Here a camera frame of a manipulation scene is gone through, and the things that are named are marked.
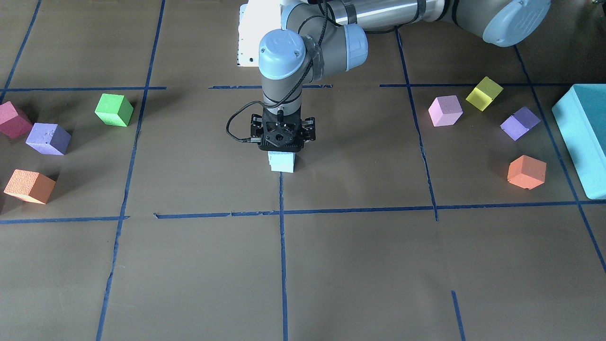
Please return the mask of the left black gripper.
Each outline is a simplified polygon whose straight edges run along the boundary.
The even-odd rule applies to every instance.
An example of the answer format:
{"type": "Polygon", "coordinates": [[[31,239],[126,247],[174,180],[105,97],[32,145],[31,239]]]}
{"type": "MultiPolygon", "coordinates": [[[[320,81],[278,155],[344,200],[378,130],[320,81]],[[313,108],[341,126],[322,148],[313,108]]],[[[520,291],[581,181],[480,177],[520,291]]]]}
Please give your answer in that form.
{"type": "MultiPolygon", "coordinates": [[[[315,118],[301,119],[300,112],[296,111],[294,114],[273,114],[269,111],[264,111],[262,115],[253,114],[251,115],[250,128],[255,128],[261,125],[263,122],[300,122],[302,127],[303,141],[314,141],[315,140],[315,118]]],[[[259,144],[260,138],[253,137],[251,134],[251,142],[259,144]]]]}

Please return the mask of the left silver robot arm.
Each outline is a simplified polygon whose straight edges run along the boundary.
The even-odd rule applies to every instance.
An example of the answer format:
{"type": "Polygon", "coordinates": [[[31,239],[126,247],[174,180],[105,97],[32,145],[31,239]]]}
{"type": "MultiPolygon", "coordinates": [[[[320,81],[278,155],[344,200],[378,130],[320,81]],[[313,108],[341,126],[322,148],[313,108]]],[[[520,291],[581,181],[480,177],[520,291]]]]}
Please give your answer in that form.
{"type": "Polygon", "coordinates": [[[516,45],[543,22],[549,0],[297,0],[281,11],[280,27],[256,51],[263,111],[252,115],[241,143],[297,153],[315,140],[315,119],[301,118],[303,85],[365,63],[370,34],[415,22],[446,20],[483,41],[516,45]]]}

